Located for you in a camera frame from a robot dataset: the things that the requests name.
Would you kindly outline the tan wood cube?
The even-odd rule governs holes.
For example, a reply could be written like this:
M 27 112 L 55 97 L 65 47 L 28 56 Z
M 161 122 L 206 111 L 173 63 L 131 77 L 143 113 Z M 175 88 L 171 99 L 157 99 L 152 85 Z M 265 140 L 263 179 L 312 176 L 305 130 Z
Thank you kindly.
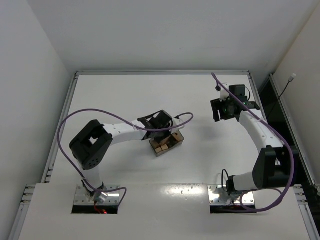
M 166 151 L 166 150 L 169 149 L 169 147 L 165 144 L 165 145 L 161 146 L 161 149 L 162 149 L 163 151 Z

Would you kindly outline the pale wood cube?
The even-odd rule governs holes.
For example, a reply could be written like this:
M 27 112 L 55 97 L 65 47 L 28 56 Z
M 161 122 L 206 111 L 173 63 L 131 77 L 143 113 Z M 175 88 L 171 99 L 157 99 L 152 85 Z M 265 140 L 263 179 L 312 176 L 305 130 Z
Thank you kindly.
M 160 154 L 161 152 L 163 152 L 164 150 L 161 147 L 158 147 L 155 149 L 155 153 L 156 154 Z

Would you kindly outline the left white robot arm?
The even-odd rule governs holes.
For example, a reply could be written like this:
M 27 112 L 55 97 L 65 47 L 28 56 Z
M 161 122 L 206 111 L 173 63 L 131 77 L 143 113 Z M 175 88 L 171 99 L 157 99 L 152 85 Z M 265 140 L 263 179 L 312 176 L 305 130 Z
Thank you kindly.
M 154 140 L 160 143 L 170 137 L 176 128 L 166 131 L 149 131 L 175 127 L 181 121 L 178 117 L 173 118 L 166 111 L 140 117 L 130 124 L 102 124 L 98 120 L 91 120 L 70 142 L 69 148 L 73 157 L 80 166 L 80 172 L 84 175 L 83 186 L 87 196 L 97 200 L 101 193 L 95 189 L 106 190 L 100 178 L 99 164 L 105 157 L 109 147 L 129 141 Z

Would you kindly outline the smoky transparent plastic box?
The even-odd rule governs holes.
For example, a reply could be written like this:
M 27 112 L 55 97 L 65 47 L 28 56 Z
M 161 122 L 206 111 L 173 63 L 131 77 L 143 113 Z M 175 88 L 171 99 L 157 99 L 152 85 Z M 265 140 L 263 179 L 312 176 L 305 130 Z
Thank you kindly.
M 154 154 L 159 157 L 171 150 L 173 150 L 174 148 L 180 146 L 183 144 L 185 138 L 182 135 L 180 130 L 177 130 L 176 132 L 172 133 L 170 136 L 168 136 L 167 138 L 165 138 L 164 140 L 162 140 L 160 143 L 156 142 L 154 139 L 149 140 L 150 146 L 154 152 Z M 168 149 L 164 150 L 163 152 L 161 152 L 160 154 L 156 154 L 155 150 L 157 148 L 161 148 L 161 146 L 163 145 L 167 145 Z

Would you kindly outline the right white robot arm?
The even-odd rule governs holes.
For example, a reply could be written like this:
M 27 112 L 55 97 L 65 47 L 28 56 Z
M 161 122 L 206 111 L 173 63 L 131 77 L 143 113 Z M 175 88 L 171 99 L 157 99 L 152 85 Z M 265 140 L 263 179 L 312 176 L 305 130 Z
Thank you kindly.
M 294 186 L 298 150 L 294 146 L 286 147 L 283 140 L 263 124 L 261 109 L 246 96 L 245 85 L 231 85 L 228 89 L 234 96 L 222 90 L 218 99 L 211 100 L 213 119 L 215 122 L 236 119 L 253 140 L 258 158 L 251 172 L 229 176 L 225 191 L 231 195 L 235 192 Z

